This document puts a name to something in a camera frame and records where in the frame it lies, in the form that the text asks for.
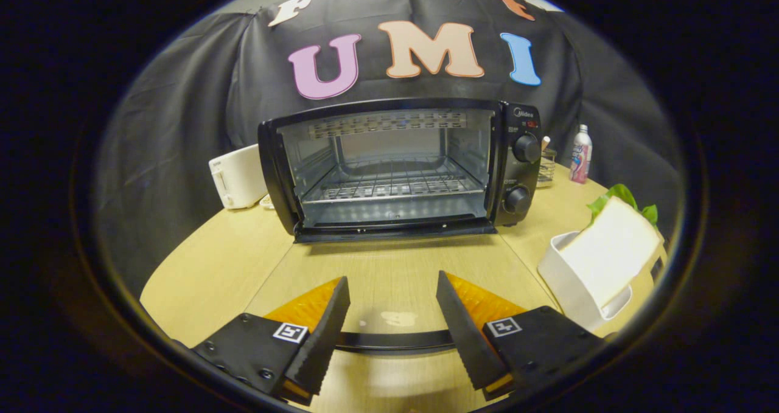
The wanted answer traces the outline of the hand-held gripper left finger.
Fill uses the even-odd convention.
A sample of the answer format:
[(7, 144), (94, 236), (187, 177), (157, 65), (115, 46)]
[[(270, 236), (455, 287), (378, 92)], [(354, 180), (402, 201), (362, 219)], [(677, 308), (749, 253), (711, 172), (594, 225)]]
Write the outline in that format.
[(242, 385), (310, 405), (320, 393), (351, 304), (348, 278), (334, 278), (265, 316), (241, 313), (192, 351)]

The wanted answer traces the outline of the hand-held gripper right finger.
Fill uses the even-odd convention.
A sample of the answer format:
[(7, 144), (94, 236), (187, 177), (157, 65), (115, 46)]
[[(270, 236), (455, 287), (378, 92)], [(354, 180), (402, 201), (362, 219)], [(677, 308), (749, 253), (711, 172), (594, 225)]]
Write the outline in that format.
[(439, 273), (436, 299), (471, 385), (487, 401), (548, 395), (606, 344), (550, 306), (526, 310), (450, 272)]

